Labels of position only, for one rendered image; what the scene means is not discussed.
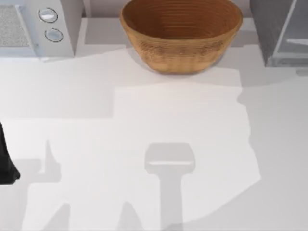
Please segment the pale microwave oven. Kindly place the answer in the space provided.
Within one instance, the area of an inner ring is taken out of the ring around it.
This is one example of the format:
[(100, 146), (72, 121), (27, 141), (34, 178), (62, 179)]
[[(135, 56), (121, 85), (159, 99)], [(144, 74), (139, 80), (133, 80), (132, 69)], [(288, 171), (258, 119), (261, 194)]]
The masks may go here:
[[(39, 19), (38, 10), (52, 8), (58, 20)], [(0, 58), (68, 58), (75, 56), (84, 0), (0, 0)], [(44, 32), (57, 28), (63, 40), (53, 43)]]

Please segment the round microwave knob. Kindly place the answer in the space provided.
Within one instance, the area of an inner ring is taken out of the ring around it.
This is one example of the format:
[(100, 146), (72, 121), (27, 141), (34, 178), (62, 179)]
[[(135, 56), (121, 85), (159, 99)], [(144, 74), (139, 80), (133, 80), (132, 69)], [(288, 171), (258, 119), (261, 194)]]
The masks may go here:
[(52, 24), (58, 20), (58, 14), (52, 8), (39, 9), (38, 17), (41, 21), (49, 24)]
[(51, 28), (44, 32), (45, 38), (53, 43), (61, 42), (64, 38), (63, 33), (57, 28)]

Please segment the brown woven basket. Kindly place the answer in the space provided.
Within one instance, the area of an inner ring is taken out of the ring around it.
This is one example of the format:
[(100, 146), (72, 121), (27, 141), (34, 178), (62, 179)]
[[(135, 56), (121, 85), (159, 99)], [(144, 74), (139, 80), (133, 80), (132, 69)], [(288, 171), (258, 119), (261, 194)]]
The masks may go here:
[(190, 74), (208, 69), (225, 53), (243, 13), (232, 0), (130, 0), (120, 22), (152, 70)]

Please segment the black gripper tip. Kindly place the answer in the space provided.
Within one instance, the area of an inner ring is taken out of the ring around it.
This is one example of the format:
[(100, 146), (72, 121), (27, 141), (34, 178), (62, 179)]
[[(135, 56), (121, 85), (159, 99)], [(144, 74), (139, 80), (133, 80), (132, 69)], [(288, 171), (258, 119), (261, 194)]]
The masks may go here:
[(8, 153), (3, 126), (0, 122), (0, 185), (12, 185), (20, 177), (21, 174)]

